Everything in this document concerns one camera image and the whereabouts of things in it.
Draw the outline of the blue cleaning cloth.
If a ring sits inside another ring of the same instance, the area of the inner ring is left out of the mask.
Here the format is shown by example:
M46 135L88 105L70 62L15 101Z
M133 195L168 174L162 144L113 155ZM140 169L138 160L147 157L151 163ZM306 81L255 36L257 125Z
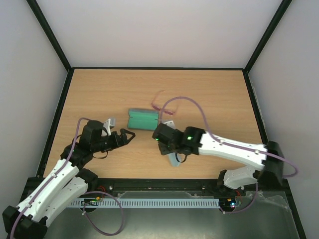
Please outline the blue cleaning cloth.
M181 157L178 154L170 153L168 154L168 158L172 167L180 166Z

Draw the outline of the grey-blue glasses case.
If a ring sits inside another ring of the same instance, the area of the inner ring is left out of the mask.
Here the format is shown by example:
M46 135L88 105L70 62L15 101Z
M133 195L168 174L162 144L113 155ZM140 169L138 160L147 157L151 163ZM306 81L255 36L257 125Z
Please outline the grey-blue glasses case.
M129 129L154 131L158 125L158 111L130 108L128 115Z

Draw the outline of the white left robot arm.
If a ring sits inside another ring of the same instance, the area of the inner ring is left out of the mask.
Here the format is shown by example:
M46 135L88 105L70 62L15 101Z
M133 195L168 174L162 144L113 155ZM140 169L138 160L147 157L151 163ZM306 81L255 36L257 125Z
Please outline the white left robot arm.
M111 131L114 119L88 120L82 132L76 132L48 176L16 207L2 213L5 231L11 239L42 239L53 221L82 195L94 194L98 176L85 169L97 152L125 146L136 136L121 129Z

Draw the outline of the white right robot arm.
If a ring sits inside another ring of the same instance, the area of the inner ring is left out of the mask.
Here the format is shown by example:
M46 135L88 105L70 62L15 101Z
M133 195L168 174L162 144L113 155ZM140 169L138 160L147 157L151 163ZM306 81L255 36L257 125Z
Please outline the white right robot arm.
M159 124L152 138L158 142L161 155L217 156L243 164L242 168L225 170L219 175L218 191L230 194L242 186L259 183L264 187L281 187L284 163L278 143L248 144L210 135L207 131L189 126L185 131L169 123Z

